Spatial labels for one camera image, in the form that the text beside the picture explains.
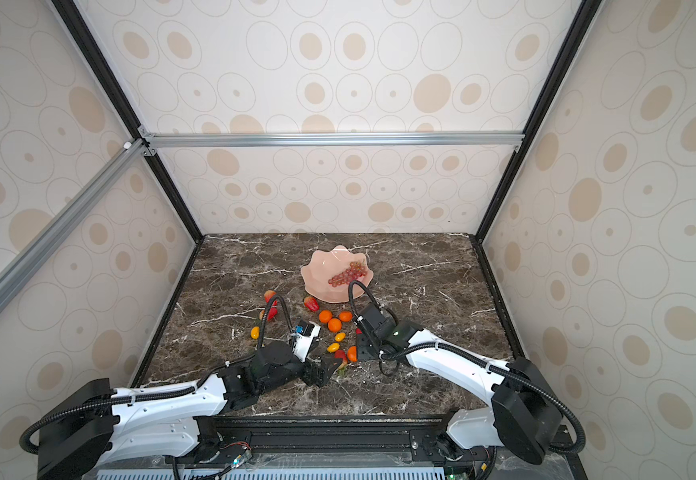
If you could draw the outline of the red grape bunch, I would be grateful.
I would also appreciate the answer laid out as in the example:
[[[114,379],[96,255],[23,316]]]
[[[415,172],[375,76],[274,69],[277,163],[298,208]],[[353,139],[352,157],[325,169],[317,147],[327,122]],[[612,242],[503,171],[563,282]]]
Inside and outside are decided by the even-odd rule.
[[[335,273],[328,279],[331,288],[349,286],[353,281],[364,282],[370,274],[370,269],[365,261],[351,261],[343,270]]]

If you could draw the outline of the orange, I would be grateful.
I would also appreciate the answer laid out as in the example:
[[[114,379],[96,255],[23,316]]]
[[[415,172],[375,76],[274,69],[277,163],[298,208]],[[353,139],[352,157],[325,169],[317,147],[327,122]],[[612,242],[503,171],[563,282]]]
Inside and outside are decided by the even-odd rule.
[[[342,321],[338,318],[333,318],[328,322],[327,327],[333,333],[340,332],[342,329]]]
[[[319,321],[323,324],[328,323],[331,319],[333,318],[333,314],[331,311],[328,310],[322,310],[319,313]]]
[[[353,314],[350,311],[343,311],[339,314],[339,319],[344,322],[351,322],[353,320]]]
[[[347,358],[351,362],[357,362],[358,361],[358,351],[356,346],[352,346],[347,350]]]

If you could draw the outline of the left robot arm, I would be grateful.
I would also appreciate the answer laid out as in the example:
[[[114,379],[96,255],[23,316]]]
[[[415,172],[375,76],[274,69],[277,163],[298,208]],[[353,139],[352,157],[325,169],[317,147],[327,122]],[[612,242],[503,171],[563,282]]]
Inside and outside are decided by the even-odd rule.
[[[291,325],[285,341],[259,341],[250,354],[210,368],[200,379],[147,388],[88,382],[21,434],[21,449],[38,458],[40,479],[80,479],[109,462],[149,455],[209,463],[224,447],[219,415],[242,410],[300,380],[325,386],[342,361],[309,357],[320,327]]]

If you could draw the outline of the pink wavy fruit bowl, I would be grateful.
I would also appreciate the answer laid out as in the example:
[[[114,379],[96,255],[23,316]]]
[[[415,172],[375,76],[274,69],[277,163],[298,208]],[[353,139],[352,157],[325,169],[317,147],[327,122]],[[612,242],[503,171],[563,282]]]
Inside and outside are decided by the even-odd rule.
[[[301,268],[301,276],[310,296],[338,304],[349,301],[352,281],[369,285],[374,272],[368,265],[366,254],[352,253],[347,247],[338,245],[330,251],[316,250],[309,263]]]

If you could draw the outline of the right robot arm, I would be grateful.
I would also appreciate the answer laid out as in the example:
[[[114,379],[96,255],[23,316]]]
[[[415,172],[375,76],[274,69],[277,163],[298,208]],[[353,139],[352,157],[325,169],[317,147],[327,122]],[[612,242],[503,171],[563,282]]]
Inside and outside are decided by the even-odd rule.
[[[369,356],[380,366],[393,362],[427,371],[486,404],[456,411],[444,431],[447,442],[462,450],[504,447],[534,465],[549,453],[576,455],[587,446],[582,422],[530,360],[497,360],[445,341],[399,319],[359,280],[349,283],[348,298]]]

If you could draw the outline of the orange bottom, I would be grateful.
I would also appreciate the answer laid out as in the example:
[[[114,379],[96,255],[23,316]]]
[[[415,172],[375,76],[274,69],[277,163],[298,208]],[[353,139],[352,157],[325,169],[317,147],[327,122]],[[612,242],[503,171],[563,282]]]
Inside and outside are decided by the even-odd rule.
[[[347,358],[351,362],[357,362],[358,361],[358,351],[356,346],[352,346],[347,350]]]

